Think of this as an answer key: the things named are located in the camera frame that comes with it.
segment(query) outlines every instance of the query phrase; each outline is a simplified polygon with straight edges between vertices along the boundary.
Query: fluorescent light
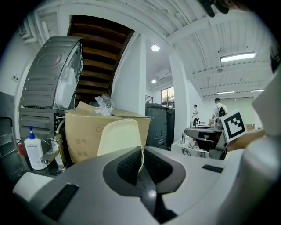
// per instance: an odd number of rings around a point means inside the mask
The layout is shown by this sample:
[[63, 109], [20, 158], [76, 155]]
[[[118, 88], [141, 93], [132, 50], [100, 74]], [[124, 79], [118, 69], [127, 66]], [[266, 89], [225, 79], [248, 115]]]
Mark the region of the fluorescent light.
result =
[[220, 62], [229, 62], [239, 59], [254, 58], [256, 54], [254, 52], [247, 52], [242, 54], [232, 54], [228, 56], [220, 57]]
[[235, 91], [224, 91], [224, 92], [218, 92], [217, 94], [231, 94], [235, 93]]
[[159, 47], [157, 44], [154, 44], [154, 45], [151, 46], [151, 49], [152, 49], [153, 51], [159, 51], [159, 50], [160, 50], [160, 47]]
[[257, 92], [257, 91], [264, 91], [264, 89], [254, 89], [254, 90], [251, 90], [251, 92]]

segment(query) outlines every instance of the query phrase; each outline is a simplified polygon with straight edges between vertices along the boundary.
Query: white bottle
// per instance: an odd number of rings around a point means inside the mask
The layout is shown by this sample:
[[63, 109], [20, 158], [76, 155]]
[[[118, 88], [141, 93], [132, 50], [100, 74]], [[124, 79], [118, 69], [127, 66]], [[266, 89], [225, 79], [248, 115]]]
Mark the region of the white bottle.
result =
[[43, 156], [43, 150], [41, 145], [41, 140], [35, 138], [32, 132], [33, 127], [28, 127], [30, 129], [29, 138], [25, 140], [25, 148], [27, 155], [34, 170], [42, 170], [47, 167], [47, 165], [41, 163], [41, 157]]

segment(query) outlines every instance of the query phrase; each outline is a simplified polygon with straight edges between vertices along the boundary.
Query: clear plastic wrap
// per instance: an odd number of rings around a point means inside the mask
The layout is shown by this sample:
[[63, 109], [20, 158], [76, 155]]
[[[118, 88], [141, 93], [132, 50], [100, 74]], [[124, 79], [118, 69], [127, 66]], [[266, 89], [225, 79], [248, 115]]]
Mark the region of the clear plastic wrap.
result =
[[102, 116], [111, 116], [114, 109], [114, 102], [108, 94], [95, 97], [100, 108], [96, 110], [96, 113]]

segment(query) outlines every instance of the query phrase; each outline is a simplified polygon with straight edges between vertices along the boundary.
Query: wall switch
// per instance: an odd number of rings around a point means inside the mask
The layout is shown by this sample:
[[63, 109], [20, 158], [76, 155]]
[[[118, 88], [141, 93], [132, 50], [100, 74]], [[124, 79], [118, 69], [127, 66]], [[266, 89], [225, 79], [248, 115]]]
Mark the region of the wall switch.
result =
[[13, 75], [13, 76], [12, 76], [12, 80], [15, 81], [15, 82], [18, 82], [18, 77], [15, 76], [15, 75]]

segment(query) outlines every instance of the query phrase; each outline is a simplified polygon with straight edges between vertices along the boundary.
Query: sink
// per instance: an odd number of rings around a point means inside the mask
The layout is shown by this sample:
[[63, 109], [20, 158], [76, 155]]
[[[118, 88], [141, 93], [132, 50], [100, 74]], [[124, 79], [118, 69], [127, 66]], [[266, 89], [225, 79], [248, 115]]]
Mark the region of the sink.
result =
[[32, 197], [51, 180], [53, 180], [52, 177], [26, 172], [14, 186], [13, 193], [18, 194], [29, 202]]

